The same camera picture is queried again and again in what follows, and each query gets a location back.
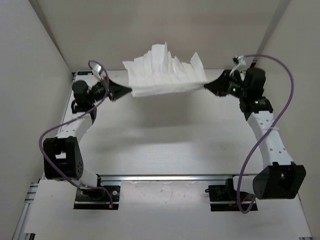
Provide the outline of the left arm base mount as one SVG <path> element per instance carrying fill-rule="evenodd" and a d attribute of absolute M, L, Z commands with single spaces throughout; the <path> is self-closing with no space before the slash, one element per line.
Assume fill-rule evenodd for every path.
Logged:
<path fill-rule="evenodd" d="M 74 210 L 111 210 L 119 209 L 121 182 L 98 177 L 98 187 L 102 189 L 77 189 L 73 204 Z"/>

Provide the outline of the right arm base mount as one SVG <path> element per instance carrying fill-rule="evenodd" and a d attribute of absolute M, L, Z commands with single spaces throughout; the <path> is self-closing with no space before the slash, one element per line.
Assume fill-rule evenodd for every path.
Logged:
<path fill-rule="evenodd" d="M 211 212 L 239 212 L 237 191 L 232 178 L 211 184 L 204 190 L 209 196 Z"/>

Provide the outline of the white skirt cloth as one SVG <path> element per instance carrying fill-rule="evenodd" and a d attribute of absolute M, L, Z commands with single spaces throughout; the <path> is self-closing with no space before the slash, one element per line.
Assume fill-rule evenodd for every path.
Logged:
<path fill-rule="evenodd" d="M 203 63 L 194 53 L 189 63 L 172 56 L 168 45 L 154 44 L 143 56 L 122 62 L 136 98 L 196 91 L 208 83 Z"/>

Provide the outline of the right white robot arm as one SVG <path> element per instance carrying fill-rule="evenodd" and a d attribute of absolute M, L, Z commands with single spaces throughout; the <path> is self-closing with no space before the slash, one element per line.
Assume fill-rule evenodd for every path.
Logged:
<path fill-rule="evenodd" d="M 242 193 L 254 195 L 259 200 L 294 199 L 306 177 L 303 165 L 297 165 L 287 152 L 276 129 L 271 102 L 263 96 L 266 73 L 260 68 L 248 68 L 244 79 L 238 71 L 224 70 L 204 88 L 218 97 L 227 95 L 239 99 L 239 108 L 257 140 L 255 149 L 262 156 L 262 171 L 256 176 L 244 175 L 244 170 L 225 186 L 230 200 Z"/>

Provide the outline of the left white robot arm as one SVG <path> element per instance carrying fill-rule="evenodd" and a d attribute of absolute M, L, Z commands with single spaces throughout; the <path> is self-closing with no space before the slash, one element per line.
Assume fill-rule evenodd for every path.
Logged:
<path fill-rule="evenodd" d="M 97 106 L 106 98 L 114 102 L 132 92 L 130 87 L 113 81 L 99 81 L 89 87 L 84 80 L 72 85 L 71 120 L 59 125 L 60 132 L 51 138 L 41 138 L 40 150 L 44 157 L 44 175 L 49 180 L 70 181 L 77 188 L 88 188 L 93 200 L 100 200 L 105 188 L 99 176 L 85 169 L 79 142 L 97 117 Z"/>

